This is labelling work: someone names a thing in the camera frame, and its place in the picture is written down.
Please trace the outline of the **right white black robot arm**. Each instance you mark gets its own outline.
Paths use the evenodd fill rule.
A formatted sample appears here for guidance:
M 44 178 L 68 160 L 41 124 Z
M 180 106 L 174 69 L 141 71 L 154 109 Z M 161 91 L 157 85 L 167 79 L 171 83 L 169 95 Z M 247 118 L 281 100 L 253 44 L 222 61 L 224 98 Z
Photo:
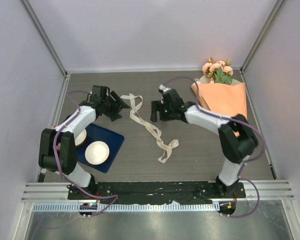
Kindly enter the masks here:
M 161 93 L 161 100 L 151 102 L 152 122 L 182 121 L 209 130 L 219 137 L 225 161 L 216 177 L 215 190 L 220 197 L 228 197 L 239 181 L 238 174 L 243 162 L 259 145 L 247 119 L 242 114 L 222 116 L 205 110 L 194 102 L 185 103 L 174 88 L 161 85 L 158 91 Z

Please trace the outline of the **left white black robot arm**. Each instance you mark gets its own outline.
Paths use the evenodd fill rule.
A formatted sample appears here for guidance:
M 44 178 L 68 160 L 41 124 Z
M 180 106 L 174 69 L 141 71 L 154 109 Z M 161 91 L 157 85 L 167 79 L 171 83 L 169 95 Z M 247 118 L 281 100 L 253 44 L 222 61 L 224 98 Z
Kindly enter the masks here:
M 107 86 L 94 85 L 87 97 L 77 104 L 76 111 L 62 124 L 46 128 L 40 136 L 38 165 L 51 172 L 58 172 L 62 179 L 79 190 L 83 198 L 109 199 L 97 196 L 97 184 L 92 174 L 78 163 L 75 139 L 98 117 L 105 115 L 112 122 L 120 119 L 120 111 L 129 109 L 115 91 Z

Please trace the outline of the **kraft wrapping paper sheet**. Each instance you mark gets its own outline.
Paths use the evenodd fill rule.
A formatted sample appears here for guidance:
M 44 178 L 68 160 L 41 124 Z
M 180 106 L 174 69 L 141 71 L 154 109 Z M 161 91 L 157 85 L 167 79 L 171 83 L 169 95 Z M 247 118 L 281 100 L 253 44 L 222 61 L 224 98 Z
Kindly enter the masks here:
M 248 117 L 246 84 L 243 82 L 233 79 L 230 85 L 212 83 L 203 75 L 191 89 L 206 110 L 231 117 L 238 114 Z

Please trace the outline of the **cream ribbon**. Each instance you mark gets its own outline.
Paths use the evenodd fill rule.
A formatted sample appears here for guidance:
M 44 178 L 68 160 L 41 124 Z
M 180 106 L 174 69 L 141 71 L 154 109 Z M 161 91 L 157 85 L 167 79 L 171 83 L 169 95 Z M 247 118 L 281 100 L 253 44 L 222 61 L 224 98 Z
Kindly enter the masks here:
M 130 93 L 129 95 L 121 95 L 120 98 L 122 100 L 128 100 L 130 103 L 130 119 L 137 124 L 142 125 L 152 135 L 152 137 L 155 138 L 157 146 L 163 150 L 163 154 L 157 160 L 161 164 L 165 164 L 171 157 L 173 149 L 179 146 L 179 140 L 173 139 L 169 144 L 165 144 L 161 138 L 162 131 L 154 124 L 145 121 L 142 117 L 140 117 L 139 109 L 143 105 L 143 97 L 141 95 L 133 95 L 132 93 Z

